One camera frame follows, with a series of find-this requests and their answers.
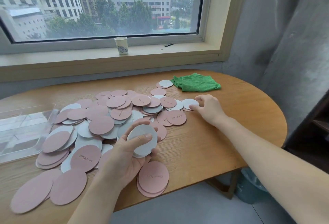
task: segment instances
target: forearm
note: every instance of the forearm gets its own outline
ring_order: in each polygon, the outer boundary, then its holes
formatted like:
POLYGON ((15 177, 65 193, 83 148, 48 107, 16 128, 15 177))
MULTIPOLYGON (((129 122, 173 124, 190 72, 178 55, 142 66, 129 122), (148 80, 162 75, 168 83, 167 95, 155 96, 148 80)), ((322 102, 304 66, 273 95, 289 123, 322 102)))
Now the forearm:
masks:
POLYGON ((120 191, 117 181, 98 173, 68 224, 108 224, 120 191))
POLYGON ((328 222, 327 173, 253 134, 232 118, 225 118, 216 127, 297 223, 328 222))

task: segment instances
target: wooden table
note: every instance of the wooden table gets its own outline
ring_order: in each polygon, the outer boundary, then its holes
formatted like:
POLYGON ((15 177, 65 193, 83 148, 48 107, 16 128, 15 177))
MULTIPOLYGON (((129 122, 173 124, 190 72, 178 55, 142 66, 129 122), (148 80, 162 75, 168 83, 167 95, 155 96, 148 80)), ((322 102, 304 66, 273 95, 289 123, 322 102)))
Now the wooden table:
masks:
MULTIPOLYGON (((56 103, 57 108, 61 109, 79 99, 94 100, 97 93, 116 89, 135 90, 148 95, 157 82, 171 79, 173 75, 184 76, 194 72, 210 75, 221 84, 221 90, 207 93, 220 100, 227 115, 237 119, 243 126, 276 146, 282 146, 287 134, 287 124, 277 104, 249 83, 210 71, 179 70, 53 85, 5 98, 0 101, 0 111, 50 102, 56 103)), ((179 100, 194 98, 200 94, 182 92, 175 86, 166 90, 167 96, 179 100)), ((164 194, 246 166, 245 161, 222 133, 207 124, 196 112, 186 112, 186 115, 187 122, 182 126, 167 127, 167 137, 158 144, 159 153, 156 160, 163 162, 170 174, 169 184, 164 194)), ((68 221, 81 196, 65 206, 55 206, 47 200, 26 214, 15 215, 10 211, 10 201, 16 190, 41 172, 42 170, 35 167, 35 156, 0 165, 1 224, 62 224, 68 221)), ((93 171, 88 174, 87 188, 95 173, 93 171)), ((138 192, 136 180, 133 180, 121 192, 115 210, 118 211, 148 199, 138 192)))

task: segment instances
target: green towel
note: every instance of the green towel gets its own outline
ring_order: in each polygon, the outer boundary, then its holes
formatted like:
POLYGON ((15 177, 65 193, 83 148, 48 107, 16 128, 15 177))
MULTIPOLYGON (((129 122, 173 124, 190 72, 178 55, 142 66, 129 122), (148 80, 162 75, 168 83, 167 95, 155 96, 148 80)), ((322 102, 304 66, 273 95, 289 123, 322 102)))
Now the green towel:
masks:
POLYGON ((182 77, 174 76, 171 82, 177 88, 182 88, 182 91, 205 92, 220 89, 220 84, 216 83, 211 76, 203 76, 197 73, 182 77))

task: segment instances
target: cityscape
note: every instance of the cityscape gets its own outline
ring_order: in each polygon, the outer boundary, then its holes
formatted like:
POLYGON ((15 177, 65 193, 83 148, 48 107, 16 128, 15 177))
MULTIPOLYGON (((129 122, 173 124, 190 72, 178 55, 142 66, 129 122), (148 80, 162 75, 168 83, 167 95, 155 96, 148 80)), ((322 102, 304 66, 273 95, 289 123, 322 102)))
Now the cityscape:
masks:
POLYGON ((0 0, 16 42, 189 32, 193 0, 0 0))

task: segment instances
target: wooden table leg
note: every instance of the wooden table leg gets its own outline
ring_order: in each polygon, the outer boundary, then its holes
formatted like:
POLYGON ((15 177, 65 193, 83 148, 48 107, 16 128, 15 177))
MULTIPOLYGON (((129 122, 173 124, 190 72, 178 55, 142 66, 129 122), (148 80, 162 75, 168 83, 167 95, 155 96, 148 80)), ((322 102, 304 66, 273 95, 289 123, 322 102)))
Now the wooden table leg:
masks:
POLYGON ((215 177, 207 179, 205 182, 217 189, 220 193, 222 193, 226 198, 232 199, 236 185, 237 178, 240 174, 241 169, 236 169, 232 171, 230 185, 225 185, 218 181, 215 177))

